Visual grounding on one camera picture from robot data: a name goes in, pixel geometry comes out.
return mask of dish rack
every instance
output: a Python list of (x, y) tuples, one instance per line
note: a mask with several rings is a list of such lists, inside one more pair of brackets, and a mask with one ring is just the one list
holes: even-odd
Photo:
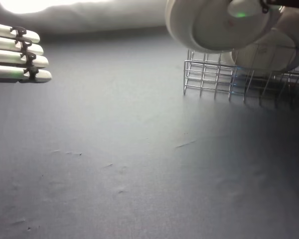
[[(259, 45), (256, 49), (251, 62), (261, 54)], [(299, 52), (296, 48), (292, 50), (295, 54)], [(299, 66), (290, 71), (272, 71), (269, 66), (266, 69), (253, 68), (253, 64), (244, 68), (237, 65), (236, 60), (233, 59), (234, 64), (230, 65), (223, 61), (222, 54), (188, 50), (184, 62), (184, 95), (188, 89), (197, 89), (200, 96), (204, 91), (213, 91), (214, 97), (220, 93), (228, 94), (228, 100), (238, 95), (244, 103), (248, 98), (258, 98), (259, 104), (265, 99), (275, 103), (285, 100), (299, 102)]]

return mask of bright light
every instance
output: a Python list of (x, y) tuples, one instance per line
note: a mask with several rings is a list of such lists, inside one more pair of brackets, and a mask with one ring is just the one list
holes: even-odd
[(31, 13), (50, 6), (70, 5), (78, 2), (101, 2), (109, 0), (0, 0), (1, 5), (13, 13)]

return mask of robotic hand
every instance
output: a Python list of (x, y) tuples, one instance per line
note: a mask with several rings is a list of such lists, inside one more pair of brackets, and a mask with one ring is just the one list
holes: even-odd
[(44, 83), (51, 73), (41, 68), (49, 65), (42, 56), (40, 37), (22, 27), (0, 25), (0, 82)]

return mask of white robotic finger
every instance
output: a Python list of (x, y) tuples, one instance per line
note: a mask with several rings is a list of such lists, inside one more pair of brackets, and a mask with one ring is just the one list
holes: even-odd
[(21, 52), (24, 47), (27, 47), (28, 52), (39, 56), (43, 55), (43, 49), (40, 45), (0, 37), (0, 50)]
[(0, 24), (0, 36), (16, 39), (17, 37), (23, 37), (32, 41), (33, 43), (39, 43), (40, 37), (34, 31), (25, 30), (22, 27), (10, 27)]
[(44, 56), (3, 50), (0, 50), (0, 63), (19, 64), (21, 66), (31, 65), (39, 68), (44, 68), (49, 65), (48, 59)]
[(44, 83), (52, 80), (52, 75), (48, 71), (39, 70), (35, 67), (0, 66), (0, 79), (16, 79), (23, 83)]

